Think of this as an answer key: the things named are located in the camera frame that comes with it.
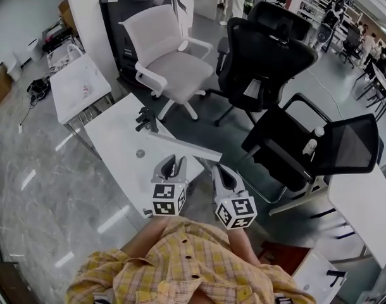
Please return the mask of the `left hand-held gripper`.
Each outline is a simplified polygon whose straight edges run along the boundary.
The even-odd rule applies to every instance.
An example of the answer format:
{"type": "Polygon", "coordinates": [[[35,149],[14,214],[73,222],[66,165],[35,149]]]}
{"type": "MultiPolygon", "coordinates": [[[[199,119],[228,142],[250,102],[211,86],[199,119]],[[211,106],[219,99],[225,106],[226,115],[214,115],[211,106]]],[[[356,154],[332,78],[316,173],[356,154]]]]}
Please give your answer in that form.
{"type": "Polygon", "coordinates": [[[178,216],[186,201],[187,159],[176,161],[175,155],[167,156],[154,168],[152,197],[153,215],[178,216]]]}

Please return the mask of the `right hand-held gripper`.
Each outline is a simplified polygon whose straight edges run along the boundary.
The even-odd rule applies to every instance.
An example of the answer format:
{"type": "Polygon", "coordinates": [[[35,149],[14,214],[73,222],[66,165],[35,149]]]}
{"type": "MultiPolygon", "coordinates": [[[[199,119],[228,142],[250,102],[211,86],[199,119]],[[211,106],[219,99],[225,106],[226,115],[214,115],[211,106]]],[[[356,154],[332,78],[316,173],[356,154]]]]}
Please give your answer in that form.
{"type": "Polygon", "coordinates": [[[227,230],[249,227],[258,213],[252,196],[235,195],[245,190],[240,175],[229,167],[215,165],[212,182],[214,197],[219,198],[216,200],[215,214],[223,226],[227,230]]]}

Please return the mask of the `white plastic panel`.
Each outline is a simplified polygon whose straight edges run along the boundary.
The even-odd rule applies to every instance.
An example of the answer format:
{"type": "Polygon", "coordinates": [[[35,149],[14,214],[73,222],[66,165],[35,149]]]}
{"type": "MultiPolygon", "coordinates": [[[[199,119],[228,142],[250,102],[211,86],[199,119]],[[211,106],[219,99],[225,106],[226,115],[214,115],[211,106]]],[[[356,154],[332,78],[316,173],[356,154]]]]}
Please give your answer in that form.
{"type": "Polygon", "coordinates": [[[186,179],[189,182],[192,182],[204,171],[204,167],[199,163],[198,158],[218,163],[222,157],[222,154],[217,151],[184,142],[174,137],[168,137],[154,132],[148,133],[148,136],[149,140],[153,142],[155,146],[158,146],[161,151],[164,151],[166,156],[175,155],[176,160],[181,159],[183,156],[186,157],[186,179]]]}

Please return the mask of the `person's left forearm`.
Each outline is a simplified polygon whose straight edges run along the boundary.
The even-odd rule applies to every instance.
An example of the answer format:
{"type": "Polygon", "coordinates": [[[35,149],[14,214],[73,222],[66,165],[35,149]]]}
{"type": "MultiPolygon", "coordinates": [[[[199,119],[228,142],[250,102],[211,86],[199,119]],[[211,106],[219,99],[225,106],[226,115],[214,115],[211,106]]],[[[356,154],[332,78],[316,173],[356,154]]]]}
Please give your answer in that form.
{"type": "Polygon", "coordinates": [[[121,250],[130,258],[144,258],[158,242],[171,217],[155,216],[121,250]]]}

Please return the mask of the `large white sink basin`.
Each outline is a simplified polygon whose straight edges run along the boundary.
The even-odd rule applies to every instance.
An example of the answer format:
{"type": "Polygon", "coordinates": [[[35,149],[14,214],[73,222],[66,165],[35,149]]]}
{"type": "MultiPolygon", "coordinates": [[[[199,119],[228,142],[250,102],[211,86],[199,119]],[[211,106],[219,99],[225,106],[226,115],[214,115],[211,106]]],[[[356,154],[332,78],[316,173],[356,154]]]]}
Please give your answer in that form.
{"type": "Polygon", "coordinates": [[[105,166],[125,196],[143,218],[144,210],[153,210],[155,166],[167,156],[149,140],[150,130],[135,130],[144,105],[133,94],[111,106],[86,126],[86,132],[105,166]],[[143,149],[145,156],[136,157],[143,149]]]}

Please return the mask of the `yellow plaid shirt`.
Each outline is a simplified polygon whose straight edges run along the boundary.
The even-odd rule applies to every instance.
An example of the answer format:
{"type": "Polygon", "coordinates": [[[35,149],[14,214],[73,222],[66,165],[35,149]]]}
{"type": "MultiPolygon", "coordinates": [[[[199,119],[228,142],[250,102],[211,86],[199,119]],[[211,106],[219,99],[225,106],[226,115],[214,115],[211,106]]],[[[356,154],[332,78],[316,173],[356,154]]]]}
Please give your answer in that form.
{"type": "Polygon", "coordinates": [[[235,255],[227,232],[171,217],[144,258],[120,249],[89,255],[66,304],[316,304],[281,267],[235,255]]]}

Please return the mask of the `white mesh office chair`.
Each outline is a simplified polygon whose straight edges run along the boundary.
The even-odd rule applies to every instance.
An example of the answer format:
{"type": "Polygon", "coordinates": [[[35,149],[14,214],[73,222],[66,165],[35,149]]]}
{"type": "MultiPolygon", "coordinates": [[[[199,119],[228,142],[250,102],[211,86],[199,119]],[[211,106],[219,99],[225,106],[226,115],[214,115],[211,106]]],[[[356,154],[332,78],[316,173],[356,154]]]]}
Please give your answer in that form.
{"type": "Polygon", "coordinates": [[[153,96],[168,98],[158,120],[164,120],[174,104],[182,105],[193,121],[199,120],[189,101],[195,95],[206,94],[202,87],[214,69],[204,58],[180,51],[179,47],[190,42],[205,48],[207,56],[214,46],[183,36],[169,4],[145,9],[119,24],[125,28],[137,55],[135,79],[150,88],[153,96]]]}

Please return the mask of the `black high-back office chair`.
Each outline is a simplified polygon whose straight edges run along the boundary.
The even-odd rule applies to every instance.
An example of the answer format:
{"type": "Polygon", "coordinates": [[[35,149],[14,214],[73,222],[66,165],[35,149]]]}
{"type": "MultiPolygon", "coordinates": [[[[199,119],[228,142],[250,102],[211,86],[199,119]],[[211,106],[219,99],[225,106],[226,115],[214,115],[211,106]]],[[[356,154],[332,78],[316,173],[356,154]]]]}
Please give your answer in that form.
{"type": "Polygon", "coordinates": [[[227,22],[227,36],[218,44],[216,94],[228,99],[230,110],[245,111],[255,124],[254,113],[278,105],[286,83],[318,59],[304,43],[311,24],[276,4],[261,1],[246,19],[227,22]]]}

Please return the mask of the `small white sink basin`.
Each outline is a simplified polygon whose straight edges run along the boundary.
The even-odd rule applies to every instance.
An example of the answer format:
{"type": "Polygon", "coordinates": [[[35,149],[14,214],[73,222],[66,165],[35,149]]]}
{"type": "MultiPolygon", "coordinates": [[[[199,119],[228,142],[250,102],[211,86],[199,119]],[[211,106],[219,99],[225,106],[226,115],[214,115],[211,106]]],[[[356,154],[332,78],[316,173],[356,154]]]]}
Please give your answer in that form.
{"type": "Polygon", "coordinates": [[[339,279],[331,288],[330,284],[335,278],[326,276],[328,270],[338,269],[318,251],[311,249],[292,278],[298,288],[311,295],[317,304],[331,304],[347,276],[344,280],[339,279]]]}

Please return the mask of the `white desk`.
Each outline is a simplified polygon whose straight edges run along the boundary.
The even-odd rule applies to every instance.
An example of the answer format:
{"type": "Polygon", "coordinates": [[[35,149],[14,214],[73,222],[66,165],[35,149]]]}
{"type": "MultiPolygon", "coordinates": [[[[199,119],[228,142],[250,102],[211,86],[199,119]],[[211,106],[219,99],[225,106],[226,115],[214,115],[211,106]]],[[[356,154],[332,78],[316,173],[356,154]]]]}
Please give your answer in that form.
{"type": "Polygon", "coordinates": [[[269,211],[272,216],[325,198],[363,240],[381,268],[386,265],[386,178],[378,165],[368,174],[334,175],[328,186],[269,211]]]}

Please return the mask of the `small black faucet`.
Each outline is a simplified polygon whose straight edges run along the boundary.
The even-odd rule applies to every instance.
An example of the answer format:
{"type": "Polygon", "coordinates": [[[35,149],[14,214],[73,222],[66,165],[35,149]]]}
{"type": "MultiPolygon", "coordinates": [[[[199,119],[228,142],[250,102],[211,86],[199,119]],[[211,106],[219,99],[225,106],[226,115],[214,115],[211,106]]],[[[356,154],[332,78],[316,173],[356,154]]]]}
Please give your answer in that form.
{"type": "Polygon", "coordinates": [[[339,270],[328,270],[326,273],[326,276],[330,276],[330,277],[335,278],[333,280],[333,282],[331,282],[331,284],[330,284],[330,287],[332,288],[335,286],[335,284],[337,283],[337,281],[339,279],[344,280],[346,278],[347,272],[346,271],[339,271],[339,270]]]}

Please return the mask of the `black printer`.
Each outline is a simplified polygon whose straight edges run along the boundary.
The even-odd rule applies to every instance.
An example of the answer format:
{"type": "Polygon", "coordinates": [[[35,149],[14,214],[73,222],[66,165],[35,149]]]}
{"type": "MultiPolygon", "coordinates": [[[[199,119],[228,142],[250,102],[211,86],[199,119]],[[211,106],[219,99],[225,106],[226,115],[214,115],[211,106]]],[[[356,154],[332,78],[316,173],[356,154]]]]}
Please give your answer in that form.
{"type": "Polygon", "coordinates": [[[187,35],[192,26],[191,0],[99,0],[111,50],[122,79],[136,82],[137,55],[127,31],[119,23],[141,11],[163,4],[172,6],[181,33],[187,35]]]}

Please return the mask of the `white robot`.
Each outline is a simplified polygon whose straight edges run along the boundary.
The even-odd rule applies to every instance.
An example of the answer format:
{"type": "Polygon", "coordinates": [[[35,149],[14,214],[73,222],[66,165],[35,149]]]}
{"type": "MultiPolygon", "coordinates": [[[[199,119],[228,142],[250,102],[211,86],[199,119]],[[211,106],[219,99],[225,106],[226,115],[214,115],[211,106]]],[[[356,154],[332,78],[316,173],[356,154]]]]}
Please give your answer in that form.
{"type": "Polygon", "coordinates": [[[330,1],[314,36],[313,48],[318,52],[344,18],[344,0],[330,1]]]}

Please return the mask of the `cardboard box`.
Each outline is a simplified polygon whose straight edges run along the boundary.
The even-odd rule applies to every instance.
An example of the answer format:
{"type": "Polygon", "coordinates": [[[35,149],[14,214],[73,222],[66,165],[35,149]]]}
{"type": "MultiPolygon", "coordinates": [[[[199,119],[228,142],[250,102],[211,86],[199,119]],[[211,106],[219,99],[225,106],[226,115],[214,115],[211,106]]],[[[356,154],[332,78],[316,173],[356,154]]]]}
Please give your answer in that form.
{"type": "Polygon", "coordinates": [[[0,104],[10,93],[12,85],[13,79],[8,75],[6,66],[0,63],[0,104]]]}

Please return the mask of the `dark wooden cabinet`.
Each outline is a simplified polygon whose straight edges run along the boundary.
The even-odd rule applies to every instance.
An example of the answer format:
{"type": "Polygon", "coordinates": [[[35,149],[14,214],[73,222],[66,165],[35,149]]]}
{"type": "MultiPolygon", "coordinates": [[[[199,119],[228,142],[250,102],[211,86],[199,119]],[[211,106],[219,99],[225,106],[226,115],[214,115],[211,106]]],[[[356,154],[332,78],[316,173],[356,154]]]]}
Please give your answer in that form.
{"type": "Polygon", "coordinates": [[[16,267],[18,262],[0,262],[0,294],[7,304],[37,304],[16,267]]]}

